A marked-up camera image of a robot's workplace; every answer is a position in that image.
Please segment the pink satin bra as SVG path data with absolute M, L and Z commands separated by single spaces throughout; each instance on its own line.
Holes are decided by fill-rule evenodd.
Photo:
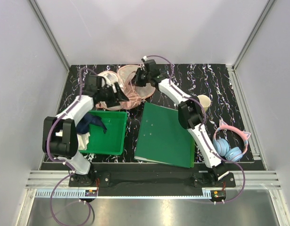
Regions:
M 147 86 L 136 87 L 135 85 L 132 85 L 131 80 L 122 80 L 119 78 L 118 82 L 124 94 L 129 98 L 129 101 L 120 102 L 118 106 L 114 107 L 106 107 L 104 102 L 100 102 L 95 105 L 97 109 L 106 109 L 109 111 L 130 110 L 139 106 L 142 100 L 149 97 L 152 93 Z

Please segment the pink mesh laundry bag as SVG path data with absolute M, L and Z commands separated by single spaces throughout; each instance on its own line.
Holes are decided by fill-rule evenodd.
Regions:
M 133 84 L 136 71 L 140 68 L 139 65 L 125 65 L 118 68 L 117 72 L 101 72 L 99 75 L 105 77 L 108 85 L 111 85 L 113 82 L 118 82 L 121 90 L 129 98 L 129 101 L 121 102 L 111 107 L 107 107 L 106 102 L 99 102 L 96 104 L 96 108 L 109 111 L 130 110 L 139 106 L 144 99 L 152 96 L 156 89 L 150 83 L 147 83 L 145 87 L 137 87 Z

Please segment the green plastic bin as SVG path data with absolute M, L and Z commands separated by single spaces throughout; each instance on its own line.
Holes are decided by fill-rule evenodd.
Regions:
M 127 112 L 117 111 L 89 111 L 88 113 L 102 118 L 107 128 L 103 129 L 90 125 L 90 139 L 87 150 L 80 150 L 87 154 L 121 155 L 124 149 L 124 137 L 127 122 Z

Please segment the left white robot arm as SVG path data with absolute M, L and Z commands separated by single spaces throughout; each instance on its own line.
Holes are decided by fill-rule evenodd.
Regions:
M 119 83 L 108 84 L 107 79 L 99 75 L 88 77 L 82 93 L 62 113 L 48 116 L 43 123 L 42 149 L 55 162 L 67 165 L 79 176 L 79 181 L 85 186 L 95 183 L 96 175 L 92 164 L 84 159 L 78 150 L 78 133 L 76 126 L 82 122 L 84 126 L 90 124 L 100 126 L 103 132 L 107 127 L 98 116 L 92 116 L 89 111 L 99 102 L 107 106 L 114 106 L 127 102 L 129 98 L 122 91 Z

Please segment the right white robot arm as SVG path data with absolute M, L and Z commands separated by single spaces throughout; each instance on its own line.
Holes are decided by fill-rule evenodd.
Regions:
M 206 113 L 199 100 L 184 93 L 160 70 L 147 70 L 145 67 L 138 68 L 133 78 L 137 87 L 145 87 L 147 84 L 158 89 L 168 96 L 178 106 L 178 121 L 186 129 L 204 157 L 204 163 L 208 169 L 208 181 L 212 186 L 220 186 L 225 181 L 229 171 L 216 153 L 206 128 Z

